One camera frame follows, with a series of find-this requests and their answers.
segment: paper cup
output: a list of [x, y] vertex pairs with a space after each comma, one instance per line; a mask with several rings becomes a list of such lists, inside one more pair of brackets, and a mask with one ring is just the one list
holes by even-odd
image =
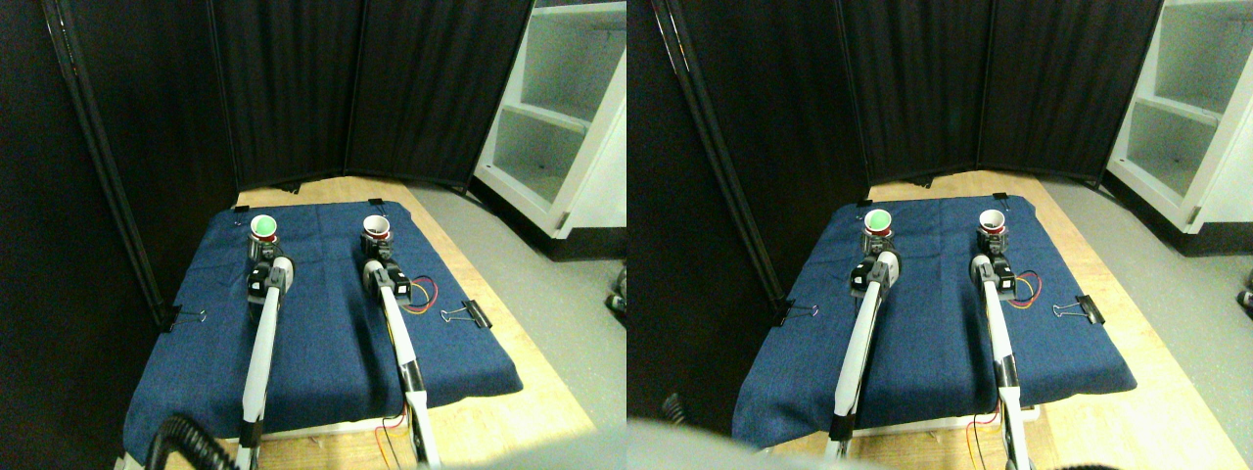
[[892, 214], [883, 209], [875, 209], [866, 213], [866, 233], [877, 237], [886, 237], [892, 233]]
[[262, 242], [273, 242], [277, 238], [278, 223], [273, 217], [261, 214], [252, 218], [249, 224], [252, 236]]
[[996, 209], [987, 209], [979, 214], [979, 229], [987, 234], [1005, 232], [1005, 214]]
[[366, 234], [373, 239], [387, 239], [391, 232], [391, 222], [387, 222], [387, 218], [382, 216], [366, 217], [361, 224], [366, 229]]

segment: black cable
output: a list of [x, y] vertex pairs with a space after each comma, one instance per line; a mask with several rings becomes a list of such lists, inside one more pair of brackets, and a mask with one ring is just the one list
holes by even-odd
[[975, 427], [975, 447], [979, 449], [979, 464], [984, 466], [984, 470], [987, 470], [987, 462], [984, 461], [984, 446], [979, 444], [979, 422], [977, 422], [979, 421], [979, 415], [975, 415], [975, 421], [976, 421], [975, 426], [974, 426]]
[[396, 459], [396, 467], [400, 469], [400, 456], [396, 455], [396, 447], [391, 445], [391, 434], [387, 432], [387, 422], [383, 422], [383, 436], [387, 436], [387, 447], [392, 450], [392, 459]]
[[160, 424], [157, 435], [153, 436], [153, 444], [148, 447], [148, 470], [165, 469], [165, 460], [170, 452], [179, 452], [197, 470], [238, 469], [231, 455], [208, 431], [183, 415], [167, 417]]

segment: gray floor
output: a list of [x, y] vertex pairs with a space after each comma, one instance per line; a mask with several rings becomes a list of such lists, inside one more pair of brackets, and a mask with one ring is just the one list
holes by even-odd
[[1253, 465], [1253, 321], [1235, 305], [1253, 257], [1183, 257], [1101, 194], [1068, 179], [1040, 180]]
[[487, 279], [596, 427], [624, 422], [626, 330], [603, 303], [623, 263], [555, 263], [479, 204], [441, 187], [410, 191]]

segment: white cabinet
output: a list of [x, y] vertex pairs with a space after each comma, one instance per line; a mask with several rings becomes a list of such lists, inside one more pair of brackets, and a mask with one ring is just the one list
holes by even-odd
[[626, 226], [626, 4], [536, 8], [475, 177], [553, 238]]
[[1253, 222], [1253, 0], [1168, 0], [1109, 170], [1194, 234]]

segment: shelf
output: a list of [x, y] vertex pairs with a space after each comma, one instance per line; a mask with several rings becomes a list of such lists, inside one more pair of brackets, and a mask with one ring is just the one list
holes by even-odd
[[1174, 113], [1180, 117], [1195, 120], [1198, 123], [1217, 128], [1218, 123], [1223, 120], [1222, 113], [1214, 113], [1208, 109], [1194, 107], [1187, 103], [1179, 103], [1173, 99], [1162, 97], [1139, 97], [1135, 99], [1136, 104], [1149, 105], [1164, 112]]
[[1250, 0], [1167, 0], [1165, 8], [1198, 9], [1212, 15], [1253, 14]]
[[563, 128], [569, 129], [569, 130], [574, 130], [574, 132], [580, 133], [580, 134], [586, 134], [588, 133], [588, 128], [591, 127], [591, 123], [589, 123], [586, 120], [583, 120], [583, 119], [579, 119], [579, 118], [575, 118], [575, 117], [570, 117], [570, 115], [566, 115], [564, 113], [558, 113], [555, 110], [550, 110], [550, 109], [544, 109], [544, 108], [540, 108], [540, 107], [530, 105], [530, 104], [526, 104], [526, 103], [505, 104], [504, 108], [506, 110], [510, 110], [510, 112], [514, 112], [514, 113], [517, 113], [517, 114], [523, 114], [523, 115], [528, 115], [528, 117], [543, 120], [543, 122], [553, 124], [553, 125], [559, 125], [559, 127], [563, 127]]
[[1153, 94], [1227, 112], [1253, 50], [1253, 1], [1175, 1], [1162, 13]]
[[1209, 150], [1215, 127], [1179, 112], [1177, 107], [1136, 100], [1131, 108], [1126, 160], [1175, 194], [1188, 194]]
[[520, 102], [591, 122], [626, 50], [625, 3], [538, 8]]
[[[544, 117], [560, 114], [535, 107], [523, 108], [526, 112], [517, 112], [512, 105], [504, 109], [507, 113], [500, 113], [490, 165], [553, 203], [583, 147], [585, 128], [571, 129], [554, 123]], [[533, 114], [535, 110], [544, 113]]]
[[623, 29], [626, 24], [626, 3], [544, 6], [533, 10], [531, 18], [583, 30]]

